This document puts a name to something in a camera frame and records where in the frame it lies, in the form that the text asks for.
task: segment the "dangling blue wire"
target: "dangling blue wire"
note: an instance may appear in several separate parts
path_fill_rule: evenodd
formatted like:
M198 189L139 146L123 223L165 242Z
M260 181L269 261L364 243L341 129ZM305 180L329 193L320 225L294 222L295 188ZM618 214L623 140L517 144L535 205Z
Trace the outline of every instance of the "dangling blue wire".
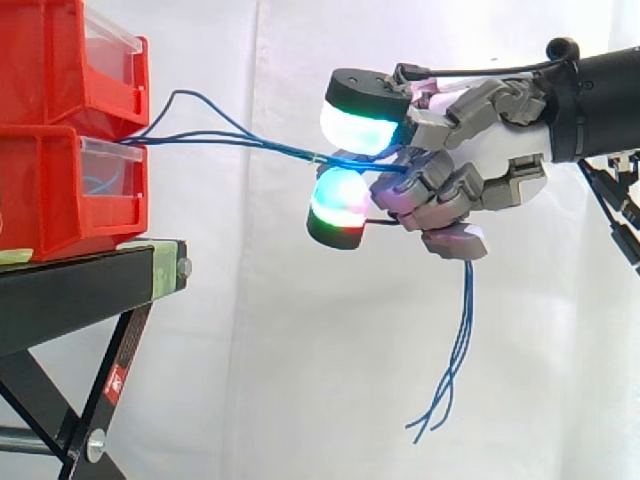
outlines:
M406 425L406 428L414 428L420 425L420 430L416 435L413 443L417 444L425 430L429 426L431 418L436 410L436 408L440 405L442 398L445 395L445 392L449 392L449 401L447 404L447 408L442 419L435 425L433 425L430 430L434 431L440 428L449 418L451 413L451 409L453 408L454 402L454 380L462 363L467 356L467 352L469 350L469 343L471 341L471 333L473 329L473 264L469 261L465 262L465 278L464 278L464 308L462 312L462 319L460 321L460 327L458 329L458 334L456 336L456 340L453 344L453 348L451 350L451 356L449 357L449 366L445 371L438 387L436 388L436 392L433 396L433 400L431 401L431 405L427 412L420 417L418 420L409 423Z

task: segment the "bundle of blue wires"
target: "bundle of blue wires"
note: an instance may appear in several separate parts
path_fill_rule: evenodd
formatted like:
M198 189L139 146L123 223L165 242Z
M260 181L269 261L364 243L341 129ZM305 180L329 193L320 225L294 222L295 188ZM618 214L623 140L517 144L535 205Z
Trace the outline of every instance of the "bundle of blue wires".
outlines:
M435 425L430 427L431 431L437 430L440 428L449 418L449 414L451 413L451 409L453 408L453 400L454 400L454 380L458 372L460 371L460 367L462 366L462 362L467 356L467 351L469 350L469 342L471 341L471 332L473 328L473 264L471 262L465 262L464 265L464 308L462 311L462 320L460 321L460 328L458 329L458 335L456 337L456 341L453 344L453 349L451 350L451 356L449 357L449 367L445 371L436 391L433 395L433 400L431 401L431 406L427 410L427 412L417 419L414 422L411 422L406 426L407 429L420 427L418 433L413 441L414 444L417 444L422 435L426 431L427 427L431 423L431 419L436 409L440 405L440 402L445 396L445 393L448 392L448 402L447 408L442 419L436 423Z
M214 112L220 115L227 123L232 125L238 132L227 132L221 130L196 130L191 132L183 132L168 137L150 137L158 124L167 116L176 97L189 96L195 97L205 103ZM235 145L239 147L257 148L261 150L270 150L273 152L288 155L312 163L327 164L334 167L341 167L359 172L404 172L405 166L380 164L375 161L360 162L356 160L348 160L345 158L324 155L322 153L304 150L290 145L273 142L253 134L251 131L240 125L229 115L224 113L215 103L213 103L205 95L193 90L175 90L171 93L169 100L164 108L149 127L140 135L122 139L119 143L123 145L176 145L176 144L218 144L218 145Z
M156 129L158 124L166 117L179 95L195 97L204 102L209 108L220 115L230 125L235 127L238 132L227 132L220 130L196 130L190 132L183 132L167 137L150 137L149 135ZM284 145L282 143L273 142L264 138L258 137L248 129L244 128L238 122L224 113L217 105L215 105L210 99L203 94L193 90L175 90L169 100L165 104L164 108L153 121L153 123L144 130L140 135L128 137L120 140L123 145L180 145L180 144L219 144L219 145L235 145L240 147L257 148L261 150L269 150L277 153L281 153L293 158L305 160L307 162L327 164L334 167L341 167L345 169L351 169L359 172L373 171L373 172L405 172L406 167L393 164L375 163L377 160L384 158L381 155L379 158L370 158L368 162L361 162L356 160L349 160L340 157L334 157L330 155L324 155L315 153L309 150ZM106 182L105 185L113 183L113 179ZM104 186L98 186L94 189L94 192L100 192L104 189ZM471 340L471 331L473 327L473 265L471 262L465 262L465 281L464 281L464 308L462 313L462 320L460 328L451 351L449 358L449 366L445 371L438 387L436 388L431 406L427 412L415 422L412 422L406 426L407 429L420 427L418 434L415 437L414 443L418 443L429 426L435 410L440 405L445 394L448 392L448 404L443 418L435 425L431 426L430 430L434 431L440 428L449 418L451 409L453 408L454 401L454 380L462 362L467 355L469 349L469 342Z

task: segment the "metal bolt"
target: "metal bolt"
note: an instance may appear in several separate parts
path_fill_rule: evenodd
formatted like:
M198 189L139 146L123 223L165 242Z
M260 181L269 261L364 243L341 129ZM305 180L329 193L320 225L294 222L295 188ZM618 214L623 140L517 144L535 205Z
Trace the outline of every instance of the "metal bolt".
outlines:
M87 460L98 463L107 451L107 434L101 428L94 430L87 441Z
M187 279L193 272L193 263L188 258L181 258L178 260L178 276L182 279Z

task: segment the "white backdrop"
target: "white backdrop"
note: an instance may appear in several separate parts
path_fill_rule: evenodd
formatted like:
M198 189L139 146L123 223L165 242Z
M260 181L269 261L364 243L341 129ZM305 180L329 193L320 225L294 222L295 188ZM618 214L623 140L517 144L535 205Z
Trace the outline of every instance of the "white backdrop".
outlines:
M325 152L334 68L535 62L559 35L584 55L640 43L632 0L93 4L149 37L156 111L194 88L259 134ZM202 126L223 125L185 100L164 131ZM446 366L462 266L399 229L372 227L352 253L313 243L314 170L291 159L162 147L151 176L151 234L187 239L195 273L154 307L110 432L130 478L640 478L638 282L572 167L550 169L531 204L473 217L492 246L474 337L449 422L418 446L403 425ZM78 406L109 327L37 349ZM1 455L2 478L54 478L55 462L27 461Z

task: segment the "red storage bin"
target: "red storage bin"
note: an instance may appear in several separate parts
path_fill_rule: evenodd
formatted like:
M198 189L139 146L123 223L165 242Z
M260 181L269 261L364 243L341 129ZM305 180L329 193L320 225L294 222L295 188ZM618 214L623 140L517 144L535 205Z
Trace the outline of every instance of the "red storage bin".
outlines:
M0 127L0 258L113 250L147 229L147 151L69 127Z
M147 42L82 0L0 0L0 125L105 140L149 124Z

